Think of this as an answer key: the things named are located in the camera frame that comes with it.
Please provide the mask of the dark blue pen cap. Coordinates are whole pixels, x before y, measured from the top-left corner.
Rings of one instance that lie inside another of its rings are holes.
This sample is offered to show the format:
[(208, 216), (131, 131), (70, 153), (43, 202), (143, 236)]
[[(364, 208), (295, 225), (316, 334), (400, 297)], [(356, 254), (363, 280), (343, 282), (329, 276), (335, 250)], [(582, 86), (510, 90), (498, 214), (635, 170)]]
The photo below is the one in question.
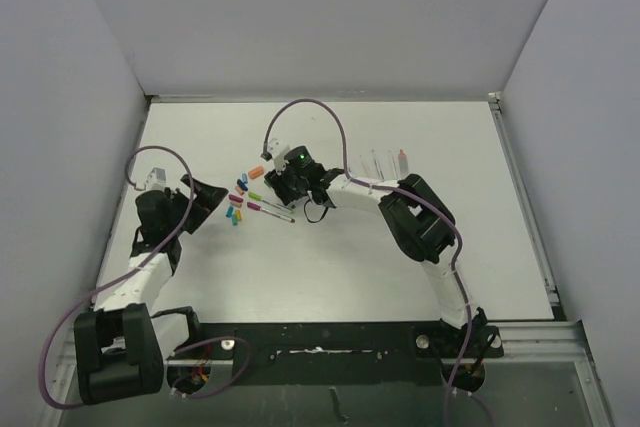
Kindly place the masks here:
[(246, 184), (245, 184), (242, 180), (237, 179), (236, 183), (237, 183), (238, 187), (239, 187), (243, 192), (247, 192), (247, 191), (248, 191), (248, 187), (246, 186)]

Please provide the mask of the orange capped fat marker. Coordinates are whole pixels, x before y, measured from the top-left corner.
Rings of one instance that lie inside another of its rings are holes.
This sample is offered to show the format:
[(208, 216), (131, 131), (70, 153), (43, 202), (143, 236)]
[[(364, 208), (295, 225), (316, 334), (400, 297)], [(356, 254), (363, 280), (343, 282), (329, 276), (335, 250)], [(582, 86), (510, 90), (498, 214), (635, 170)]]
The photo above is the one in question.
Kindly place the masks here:
[(400, 149), (398, 153), (398, 166), (400, 177), (402, 179), (406, 178), (410, 174), (410, 169), (407, 154), (403, 149)]

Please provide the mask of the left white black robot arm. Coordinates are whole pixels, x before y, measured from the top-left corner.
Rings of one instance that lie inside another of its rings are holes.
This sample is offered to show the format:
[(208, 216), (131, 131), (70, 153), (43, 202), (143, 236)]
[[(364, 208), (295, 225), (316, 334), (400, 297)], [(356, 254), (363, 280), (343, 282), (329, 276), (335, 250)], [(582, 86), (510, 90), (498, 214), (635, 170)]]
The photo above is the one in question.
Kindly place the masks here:
[(192, 234), (228, 194), (183, 175), (188, 193), (154, 187), (135, 199), (139, 227), (132, 242), (128, 278), (74, 322), (80, 398), (96, 405), (156, 393), (165, 360), (200, 352), (204, 334), (195, 311), (178, 307), (150, 312), (181, 258), (179, 237)]

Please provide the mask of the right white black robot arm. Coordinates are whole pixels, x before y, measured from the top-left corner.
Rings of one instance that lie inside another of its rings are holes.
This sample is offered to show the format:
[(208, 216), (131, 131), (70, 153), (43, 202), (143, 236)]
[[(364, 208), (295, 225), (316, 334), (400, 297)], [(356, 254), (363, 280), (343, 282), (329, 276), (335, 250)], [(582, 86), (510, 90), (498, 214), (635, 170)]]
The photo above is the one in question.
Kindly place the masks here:
[(274, 169), (267, 185), (284, 204), (305, 198), (326, 209), (354, 208), (381, 216), (402, 253), (420, 263), (431, 283), (448, 349), (469, 355), (481, 343), (467, 321), (466, 302), (451, 271), (455, 218), (426, 181), (411, 173), (400, 180), (356, 178), (342, 168), (325, 168), (304, 146), (276, 142), (261, 154)]

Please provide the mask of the green capped pen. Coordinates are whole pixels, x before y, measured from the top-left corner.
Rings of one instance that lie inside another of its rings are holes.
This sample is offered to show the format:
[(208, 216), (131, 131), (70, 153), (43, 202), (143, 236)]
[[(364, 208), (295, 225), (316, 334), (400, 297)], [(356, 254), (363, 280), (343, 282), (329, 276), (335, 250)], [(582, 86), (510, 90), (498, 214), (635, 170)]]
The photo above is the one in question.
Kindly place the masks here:
[(274, 207), (279, 207), (279, 204), (277, 204), (277, 203), (275, 203), (273, 201), (267, 200), (264, 196), (261, 196), (261, 195), (255, 193), (255, 192), (252, 192), (252, 191), (248, 192), (248, 197), (250, 199), (252, 199), (253, 201), (255, 201), (255, 202), (263, 203), (265, 205), (270, 205), (270, 206), (274, 206)]

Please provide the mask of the orange marker cap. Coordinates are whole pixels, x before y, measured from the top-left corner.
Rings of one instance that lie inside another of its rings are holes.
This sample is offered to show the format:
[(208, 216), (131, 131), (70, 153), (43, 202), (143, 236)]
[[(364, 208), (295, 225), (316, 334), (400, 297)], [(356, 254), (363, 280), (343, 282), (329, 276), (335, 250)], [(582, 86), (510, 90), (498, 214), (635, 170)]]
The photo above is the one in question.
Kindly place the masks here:
[(264, 167), (263, 166), (256, 166), (253, 169), (250, 169), (247, 173), (248, 177), (253, 180), (253, 179), (257, 179), (261, 176), (264, 175)]

